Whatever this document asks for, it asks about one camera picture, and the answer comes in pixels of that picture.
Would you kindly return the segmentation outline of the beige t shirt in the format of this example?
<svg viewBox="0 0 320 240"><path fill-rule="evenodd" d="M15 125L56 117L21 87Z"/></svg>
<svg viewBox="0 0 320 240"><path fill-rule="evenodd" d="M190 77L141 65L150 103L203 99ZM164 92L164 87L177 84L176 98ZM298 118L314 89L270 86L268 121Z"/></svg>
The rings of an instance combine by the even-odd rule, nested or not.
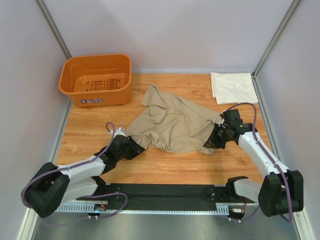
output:
<svg viewBox="0 0 320 240"><path fill-rule="evenodd" d="M141 147L158 148L168 153L198 151L212 155L203 145L211 135L220 114L174 93L163 92L150 84L141 105L145 110L137 116L125 134Z"/></svg>

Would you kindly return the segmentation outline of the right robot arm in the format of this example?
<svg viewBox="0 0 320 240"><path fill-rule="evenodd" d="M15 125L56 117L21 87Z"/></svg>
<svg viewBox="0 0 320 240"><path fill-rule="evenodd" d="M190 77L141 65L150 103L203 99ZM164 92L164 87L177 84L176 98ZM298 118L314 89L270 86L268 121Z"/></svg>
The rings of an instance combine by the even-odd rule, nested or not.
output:
<svg viewBox="0 0 320 240"><path fill-rule="evenodd" d="M204 143L208 149L224 149L228 142L235 142L254 162L263 182L261 184L245 176L228 179L225 196L231 202L244 197L258 204L267 217L281 216L290 222L293 214L304 208L304 178L298 170L290 170L267 147L256 123L245 123L239 110L232 106L221 115L221 123Z"/></svg>

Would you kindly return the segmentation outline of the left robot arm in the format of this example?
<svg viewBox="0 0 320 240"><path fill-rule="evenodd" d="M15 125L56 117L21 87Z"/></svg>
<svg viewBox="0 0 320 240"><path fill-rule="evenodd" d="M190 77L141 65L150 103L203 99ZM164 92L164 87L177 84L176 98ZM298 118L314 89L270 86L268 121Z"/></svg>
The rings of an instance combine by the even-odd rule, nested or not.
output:
<svg viewBox="0 0 320 240"><path fill-rule="evenodd" d="M23 204L46 218L61 204L79 198L101 200L107 194L102 175L123 159L132 160L145 148L131 136L117 135L91 157L66 165L45 163L21 192Z"/></svg>

